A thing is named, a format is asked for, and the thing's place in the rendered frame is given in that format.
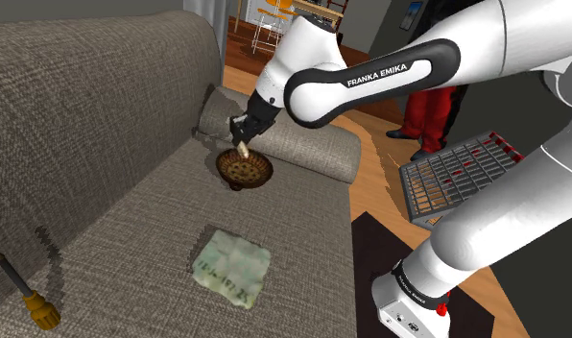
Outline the wooden table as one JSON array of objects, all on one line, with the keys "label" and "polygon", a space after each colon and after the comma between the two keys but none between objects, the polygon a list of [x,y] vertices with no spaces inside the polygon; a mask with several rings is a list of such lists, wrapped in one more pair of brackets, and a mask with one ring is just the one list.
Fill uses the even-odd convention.
[{"label": "wooden table", "polygon": [[331,21],[331,27],[337,31],[342,19],[344,18],[344,10],[346,9],[347,2],[348,0],[345,0],[343,4],[339,5],[332,0],[328,0],[327,5],[339,5],[342,8],[340,12],[336,12],[322,5],[314,4],[310,0],[293,0],[293,6],[297,9],[329,19]]}]

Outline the yellow-handled screwdriver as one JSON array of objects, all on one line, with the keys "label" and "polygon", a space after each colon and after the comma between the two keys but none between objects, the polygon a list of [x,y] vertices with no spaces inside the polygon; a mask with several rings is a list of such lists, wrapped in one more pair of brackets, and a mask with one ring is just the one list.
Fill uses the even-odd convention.
[{"label": "yellow-handled screwdriver", "polygon": [[30,311],[32,320],[40,329],[51,330],[60,324],[60,314],[57,309],[28,286],[2,253],[0,253],[0,267],[22,294],[22,300]]}]

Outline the pale green folded cloth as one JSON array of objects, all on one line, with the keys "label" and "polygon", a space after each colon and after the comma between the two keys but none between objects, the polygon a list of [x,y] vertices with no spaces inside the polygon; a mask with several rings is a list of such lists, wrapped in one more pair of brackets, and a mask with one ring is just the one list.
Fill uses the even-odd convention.
[{"label": "pale green folded cloth", "polygon": [[193,279],[235,306],[251,309],[268,272],[271,253],[217,229],[192,263]]}]

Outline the grey-brown fabric sofa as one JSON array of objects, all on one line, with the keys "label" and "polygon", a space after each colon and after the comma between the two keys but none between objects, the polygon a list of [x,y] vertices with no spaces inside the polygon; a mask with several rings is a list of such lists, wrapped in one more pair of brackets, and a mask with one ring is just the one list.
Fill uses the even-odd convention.
[{"label": "grey-brown fabric sofa", "polygon": [[[191,12],[0,23],[0,253],[60,314],[40,329],[0,267],[0,338],[356,338],[359,138],[280,113],[251,143],[272,178],[233,191],[248,98],[221,73]],[[217,229],[271,253],[251,309],[192,277]]]}]

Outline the orange bar stool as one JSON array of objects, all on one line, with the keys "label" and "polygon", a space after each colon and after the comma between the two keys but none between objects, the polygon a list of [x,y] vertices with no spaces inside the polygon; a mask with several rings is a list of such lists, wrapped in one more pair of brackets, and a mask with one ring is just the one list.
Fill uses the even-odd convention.
[{"label": "orange bar stool", "polygon": [[257,9],[259,17],[251,42],[252,53],[258,50],[274,52],[285,29],[297,14],[293,0],[263,0],[265,5]]}]

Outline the brown woven bowl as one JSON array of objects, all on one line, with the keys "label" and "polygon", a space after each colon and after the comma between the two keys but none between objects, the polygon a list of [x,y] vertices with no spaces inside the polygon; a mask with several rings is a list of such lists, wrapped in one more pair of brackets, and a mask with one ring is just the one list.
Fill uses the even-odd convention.
[{"label": "brown woven bowl", "polygon": [[217,156],[216,168],[234,191],[260,187],[274,173],[269,159],[254,150],[249,150],[248,157],[242,157],[236,149],[225,150]]}]

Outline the dark framed wall picture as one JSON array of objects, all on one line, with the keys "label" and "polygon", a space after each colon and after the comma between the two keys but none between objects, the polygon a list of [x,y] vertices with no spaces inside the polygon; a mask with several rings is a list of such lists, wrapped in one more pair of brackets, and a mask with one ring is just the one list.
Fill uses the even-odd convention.
[{"label": "dark framed wall picture", "polygon": [[409,4],[399,28],[404,31],[409,31],[417,18],[417,15],[423,5],[422,1],[413,1]]}]

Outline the person in red trousers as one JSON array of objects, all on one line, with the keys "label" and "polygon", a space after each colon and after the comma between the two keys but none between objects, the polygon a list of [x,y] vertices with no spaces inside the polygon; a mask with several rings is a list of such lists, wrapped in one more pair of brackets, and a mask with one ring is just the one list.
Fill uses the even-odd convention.
[{"label": "person in red trousers", "polygon": [[[481,0],[429,0],[410,41],[414,41],[437,23]],[[400,129],[386,132],[394,139],[421,139],[421,146],[411,157],[415,161],[442,150],[460,112],[468,85],[443,87],[412,93],[404,111]]]}]

